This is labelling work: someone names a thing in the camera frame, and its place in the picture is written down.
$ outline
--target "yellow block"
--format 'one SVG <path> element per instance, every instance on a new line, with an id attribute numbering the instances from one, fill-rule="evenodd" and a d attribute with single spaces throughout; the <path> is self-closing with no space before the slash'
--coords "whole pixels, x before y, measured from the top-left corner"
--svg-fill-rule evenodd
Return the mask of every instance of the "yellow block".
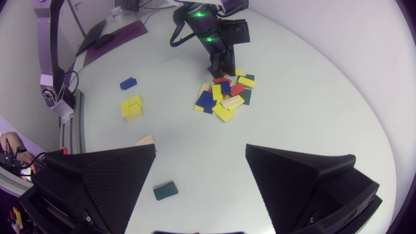
<path id="1" fill-rule="evenodd" d="M 229 109 L 230 107 L 238 107 L 243 103 L 244 99 L 240 95 L 237 95 L 221 102 L 221 105 L 224 107 L 224 109 Z"/>
<path id="2" fill-rule="evenodd" d="M 16 209 L 16 207 L 13 207 L 13 213 L 16 216 L 16 223 L 18 223 L 20 225 L 20 228 L 23 229 L 23 222 L 22 222 L 22 217 L 20 215 L 20 212 L 18 209 Z"/>
<path id="3" fill-rule="evenodd" d="M 193 110 L 204 112 L 204 108 L 197 105 L 193 107 Z"/>
<path id="4" fill-rule="evenodd" d="M 249 87 L 249 88 L 254 88 L 254 86 L 256 85 L 256 81 L 249 80 L 249 79 L 247 79 L 245 77 L 242 77 L 242 76 L 240 76 L 240 78 L 238 79 L 238 83 L 240 83 L 240 84 L 242 84 L 246 87 Z"/>
<path id="5" fill-rule="evenodd" d="M 155 139 L 153 138 L 152 135 L 149 135 L 149 136 L 139 140 L 138 142 L 136 142 L 136 146 L 146 145 L 146 144 L 154 144 L 154 143 L 155 143 Z"/>
<path id="6" fill-rule="evenodd" d="M 233 115 L 230 113 L 230 111 L 223 108 L 222 105 L 216 105 L 212 108 L 212 111 L 217 114 L 217 116 L 223 121 L 227 122 L 230 120 Z"/>
<path id="7" fill-rule="evenodd" d="M 228 110 L 230 111 L 230 114 L 234 117 L 236 107 L 230 107 Z"/>
<path id="8" fill-rule="evenodd" d="M 121 103 L 121 116 L 124 118 L 129 115 L 130 115 L 129 101 L 125 100 L 124 102 Z"/>
<path id="9" fill-rule="evenodd" d="M 206 83 L 206 82 L 202 83 L 201 88 L 199 89 L 198 98 L 199 96 L 201 96 L 202 92 L 208 91 L 210 86 L 211 86 L 210 83 Z"/>
<path id="10" fill-rule="evenodd" d="M 130 108 L 131 115 L 135 115 L 137 113 L 141 114 L 141 107 L 139 106 L 138 103 L 131 105 L 129 108 Z"/>
<path id="11" fill-rule="evenodd" d="M 218 99 L 218 100 L 217 100 L 217 103 L 215 103 L 215 105 L 220 104 L 222 101 L 224 101 L 224 99 Z"/>
<path id="12" fill-rule="evenodd" d="M 221 85 L 212 86 L 212 98 L 214 100 L 220 100 L 223 98 L 223 94 L 221 93 Z"/>
<path id="13" fill-rule="evenodd" d="M 127 117 L 126 117 L 126 120 L 127 120 L 127 121 L 130 121 L 130 120 L 132 120 L 132 119 L 136 119 L 137 117 L 140 117 L 140 116 L 142 116 L 142 113 L 141 113 L 141 112 L 139 112 L 139 113 L 137 113 L 137 114 L 133 114 L 133 115 L 129 115 L 129 116 L 127 116 Z"/>
<path id="14" fill-rule="evenodd" d="M 136 96 L 134 96 L 134 97 L 132 97 L 132 98 L 129 99 L 129 106 L 132 106 L 132 105 L 134 105 L 136 103 L 139 103 L 139 105 L 141 106 L 141 99 L 140 99 L 140 97 L 138 95 L 136 95 Z"/>
<path id="15" fill-rule="evenodd" d="M 240 69 L 236 69 L 235 75 L 243 75 L 243 72 Z"/>

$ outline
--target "mouse pad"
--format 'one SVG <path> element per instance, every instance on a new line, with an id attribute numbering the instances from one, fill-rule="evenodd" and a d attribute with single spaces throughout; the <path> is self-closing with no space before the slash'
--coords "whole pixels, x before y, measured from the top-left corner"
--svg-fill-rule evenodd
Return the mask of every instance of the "mouse pad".
<path id="1" fill-rule="evenodd" d="M 84 60 L 84 67 L 95 61 L 97 58 L 101 57 L 103 54 L 109 52 L 110 50 L 117 48 L 118 46 L 146 33 L 147 29 L 144 27 L 144 24 L 141 22 L 141 20 L 135 21 L 112 32 L 111 34 L 115 35 L 115 38 L 112 41 L 105 44 L 98 50 L 94 49 L 94 45 L 87 49 L 87 54 L 85 55 Z"/>

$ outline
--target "red block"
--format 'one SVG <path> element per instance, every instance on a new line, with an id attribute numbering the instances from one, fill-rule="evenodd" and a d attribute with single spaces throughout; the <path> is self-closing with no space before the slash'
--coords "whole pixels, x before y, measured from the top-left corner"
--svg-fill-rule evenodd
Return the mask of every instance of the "red block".
<path id="1" fill-rule="evenodd" d="M 234 97 L 235 95 L 238 95 L 239 93 L 241 93 L 242 91 L 245 90 L 244 85 L 237 83 L 236 85 L 231 87 L 231 94 L 230 96 Z"/>
<path id="2" fill-rule="evenodd" d="M 229 83 L 230 83 L 230 85 L 231 85 L 231 80 L 230 79 L 227 79 L 227 78 L 224 78 L 224 77 L 222 77 L 222 78 L 217 78 L 217 79 L 213 79 L 212 80 L 214 83 L 217 83 L 217 84 L 219 84 L 220 82 L 223 82 L 223 81 L 228 81 Z"/>

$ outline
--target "wooden block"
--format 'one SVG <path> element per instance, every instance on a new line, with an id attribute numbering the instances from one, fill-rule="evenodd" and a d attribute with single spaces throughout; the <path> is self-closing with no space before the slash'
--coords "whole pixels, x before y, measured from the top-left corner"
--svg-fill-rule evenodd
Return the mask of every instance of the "wooden block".
<path id="1" fill-rule="evenodd" d="M 240 78 L 238 79 L 238 83 L 240 83 L 240 84 L 242 84 L 246 87 L 249 87 L 249 88 L 254 88 L 254 86 L 256 85 L 256 81 L 249 80 L 249 79 L 247 79 L 245 77 L 242 77 L 242 76 L 240 76 Z"/>
<path id="2" fill-rule="evenodd" d="M 218 99 L 218 100 L 217 100 L 217 103 L 216 103 L 215 105 L 220 104 L 222 101 L 224 101 L 224 99 Z"/>
<path id="3" fill-rule="evenodd" d="M 130 115 L 129 101 L 125 100 L 124 102 L 121 103 L 121 116 L 125 118 L 129 115 Z"/>
<path id="4" fill-rule="evenodd" d="M 232 114 L 232 116 L 234 117 L 234 114 L 235 114 L 235 109 L 236 109 L 237 107 L 230 107 L 228 110 L 230 111 L 230 113 Z"/>
<path id="5" fill-rule="evenodd" d="M 130 121 L 130 120 L 132 120 L 132 119 L 136 119 L 136 118 L 138 118 L 138 117 L 140 117 L 140 116 L 142 116 L 142 113 L 141 113 L 141 112 L 139 112 L 139 113 L 137 113 L 137 114 L 133 114 L 133 115 L 129 115 L 129 116 L 127 116 L 127 117 L 126 117 L 126 120 L 127 120 L 127 121 Z"/>
<path id="6" fill-rule="evenodd" d="M 228 81 L 230 83 L 230 85 L 231 85 L 231 80 L 230 79 L 227 79 L 227 78 L 224 78 L 224 77 L 217 78 L 217 79 L 213 79 L 212 81 L 214 83 L 217 83 L 217 84 L 220 84 L 221 82 L 224 82 L 224 81 Z"/>
<path id="7" fill-rule="evenodd" d="M 244 85 L 237 83 L 236 85 L 231 87 L 231 93 L 230 96 L 234 97 L 235 95 L 241 93 L 242 91 L 245 90 Z"/>
<path id="8" fill-rule="evenodd" d="M 243 75 L 243 72 L 240 69 L 236 69 L 235 75 Z"/>
<path id="9" fill-rule="evenodd" d="M 139 103 L 139 105 L 141 105 L 141 99 L 140 99 L 140 97 L 138 95 L 136 95 L 136 96 L 134 96 L 134 97 L 132 97 L 132 98 L 129 99 L 129 106 L 132 106 L 132 105 L 134 105 L 136 103 Z"/>
<path id="10" fill-rule="evenodd" d="M 196 105 L 199 107 L 205 107 L 208 104 L 211 103 L 212 101 L 212 94 L 208 91 L 202 91 L 202 94 L 200 95 L 200 97 L 198 98 L 198 100 L 196 101 Z"/>
<path id="11" fill-rule="evenodd" d="M 149 135 L 149 136 L 139 140 L 138 142 L 136 142 L 136 146 L 147 145 L 147 144 L 155 144 L 155 139 L 153 138 L 152 135 Z"/>
<path id="12" fill-rule="evenodd" d="M 249 80 L 254 80 L 254 75 L 247 74 L 245 77 Z"/>
<path id="13" fill-rule="evenodd" d="M 200 107 L 200 106 L 195 105 L 195 106 L 193 107 L 193 110 L 203 112 L 203 111 L 204 111 L 204 108 L 203 108 L 203 107 Z"/>
<path id="14" fill-rule="evenodd" d="M 251 90 L 244 90 L 239 95 L 244 99 L 244 105 L 250 105 Z"/>
<path id="15" fill-rule="evenodd" d="M 221 85 L 221 93 L 224 94 L 230 94 L 231 93 L 231 87 L 230 87 L 230 83 L 227 81 L 222 81 L 220 83 Z"/>
<path id="16" fill-rule="evenodd" d="M 204 112 L 212 115 L 212 108 L 217 104 L 217 101 L 211 101 L 206 107 L 204 107 Z"/>
<path id="17" fill-rule="evenodd" d="M 244 103 L 244 99 L 241 98 L 239 95 L 234 96 L 232 98 L 228 98 L 227 100 L 224 100 L 221 102 L 221 105 L 224 107 L 224 109 L 228 109 L 230 107 L 237 107 Z"/>
<path id="18" fill-rule="evenodd" d="M 207 83 L 207 82 L 202 83 L 201 88 L 199 89 L 198 97 L 201 96 L 202 92 L 208 91 L 210 86 L 211 86 L 210 83 Z"/>
<path id="19" fill-rule="evenodd" d="M 178 189 L 175 186 L 175 183 L 170 182 L 160 188 L 153 189 L 153 193 L 155 194 L 156 200 L 160 201 L 167 197 L 173 196 L 178 194 Z"/>
<path id="20" fill-rule="evenodd" d="M 130 109 L 130 114 L 131 115 L 135 115 L 137 113 L 141 113 L 141 108 L 140 108 L 140 106 L 139 106 L 138 103 L 131 105 L 129 107 L 129 109 Z"/>
<path id="21" fill-rule="evenodd" d="M 137 80 L 134 79 L 133 77 L 130 77 L 130 78 L 128 78 L 125 81 L 120 83 L 120 88 L 122 90 L 127 90 L 127 89 L 135 86 L 136 84 L 137 84 Z"/>
<path id="22" fill-rule="evenodd" d="M 212 86 L 212 98 L 214 100 L 224 99 L 223 95 L 221 94 L 221 85 Z"/>
<path id="23" fill-rule="evenodd" d="M 229 110 L 224 109 L 222 105 L 216 105 L 214 108 L 212 108 L 212 111 L 217 114 L 217 116 L 223 121 L 227 122 L 230 120 L 233 116 L 230 113 Z"/>

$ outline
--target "computer mouse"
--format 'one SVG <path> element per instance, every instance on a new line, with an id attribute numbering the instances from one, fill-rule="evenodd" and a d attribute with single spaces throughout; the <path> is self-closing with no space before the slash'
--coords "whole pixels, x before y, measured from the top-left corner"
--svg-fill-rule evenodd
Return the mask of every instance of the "computer mouse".
<path id="1" fill-rule="evenodd" d="M 94 44 L 94 49 L 98 50 L 99 48 L 103 47 L 105 44 L 109 43 L 113 40 L 116 36 L 114 34 L 104 34 Z"/>

